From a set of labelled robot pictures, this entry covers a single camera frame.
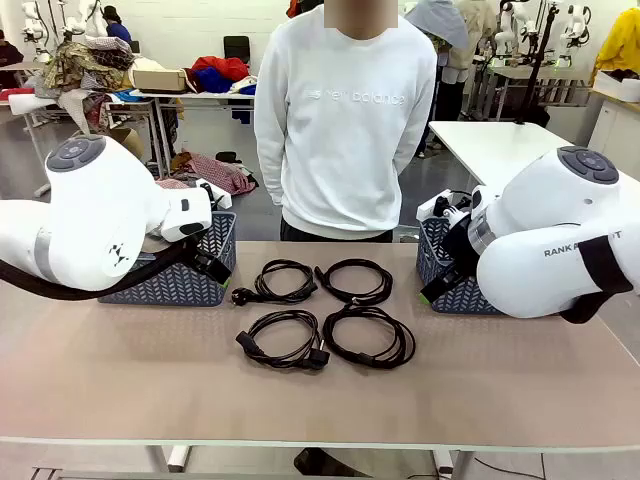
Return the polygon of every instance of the cardboard box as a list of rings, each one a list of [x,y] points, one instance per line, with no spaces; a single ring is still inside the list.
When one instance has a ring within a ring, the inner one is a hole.
[[[184,92],[184,70],[134,70],[135,87],[143,92]]]

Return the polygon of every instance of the white sweatshirt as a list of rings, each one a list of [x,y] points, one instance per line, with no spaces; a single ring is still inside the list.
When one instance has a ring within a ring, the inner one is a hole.
[[[324,6],[272,34],[255,100],[264,182],[289,225],[362,240],[398,225],[398,175],[416,151],[436,73],[403,18],[364,41],[324,28]]]

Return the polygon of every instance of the black cable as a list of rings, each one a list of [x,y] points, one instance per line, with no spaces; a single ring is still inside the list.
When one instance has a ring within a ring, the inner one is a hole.
[[[394,333],[391,346],[376,355],[368,355],[362,352],[352,352],[338,345],[335,338],[333,338],[333,330],[340,320],[352,317],[377,320],[389,325]],[[342,310],[327,317],[322,327],[322,336],[329,349],[336,355],[351,363],[366,365],[379,370],[391,370],[404,365],[416,353],[416,339],[411,330],[378,307],[345,305]]]
[[[340,290],[331,285],[331,275],[341,268],[345,267],[364,267],[374,270],[380,275],[380,284],[367,293],[351,293]],[[348,260],[342,260],[341,262],[332,265],[326,273],[320,270],[320,267],[314,269],[316,277],[324,288],[327,289],[331,295],[338,300],[353,305],[377,305],[384,302],[391,295],[391,289],[393,288],[393,276],[371,260],[365,260],[362,258],[351,258]]]
[[[299,348],[286,355],[272,357],[258,347],[255,337],[263,329],[278,322],[293,320],[300,322],[311,330],[309,339]],[[305,310],[284,310],[259,318],[248,332],[240,332],[236,337],[247,357],[262,365],[272,368],[302,368],[306,370],[322,370],[329,362],[329,352],[322,350],[324,342],[320,339],[318,320]]]
[[[305,281],[298,289],[284,295],[278,295],[274,293],[265,280],[265,276],[269,273],[277,272],[279,270],[300,270],[304,276]],[[231,294],[231,301],[239,307],[246,305],[249,302],[256,303],[278,303],[282,305],[295,305],[296,303],[303,302],[311,296],[313,292],[318,289],[318,286],[313,281],[313,271],[311,267],[307,267],[299,262],[293,260],[273,260],[267,263],[262,273],[256,277],[254,282],[256,292],[252,292],[248,288],[237,288]]]
[[[518,475],[518,476],[527,477],[527,478],[534,478],[535,480],[547,480],[546,476],[545,477],[540,477],[538,475],[533,475],[531,473],[514,472],[513,470],[507,470],[505,468],[494,467],[493,465],[489,465],[488,463],[483,462],[482,460],[480,460],[477,457],[475,457],[474,460],[476,462],[478,462],[479,464],[484,465],[487,468],[490,468],[491,470],[495,470],[496,472],[509,473],[511,475]]]

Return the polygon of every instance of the red cloth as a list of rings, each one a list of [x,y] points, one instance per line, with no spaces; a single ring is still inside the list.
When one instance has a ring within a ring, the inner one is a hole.
[[[239,167],[216,160],[200,153],[191,153],[188,165],[207,182],[220,187],[231,195],[249,193],[256,188]]]
[[[293,18],[298,15],[298,0],[291,0],[289,10],[287,10],[287,16]]]
[[[204,70],[213,67],[220,75],[232,82],[239,82],[249,76],[249,68],[239,58],[200,57],[191,67],[193,70]]]
[[[6,102],[9,100],[9,95],[21,95],[24,93],[35,93],[35,90],[33,88],[9,88],[0,93],[0,101]]]

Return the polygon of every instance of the yellow jacket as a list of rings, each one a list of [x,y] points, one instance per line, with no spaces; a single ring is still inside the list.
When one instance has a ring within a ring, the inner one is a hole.
[[[623,12],[604,42],[596,69],[630,69],[640,73],[640,9]]]

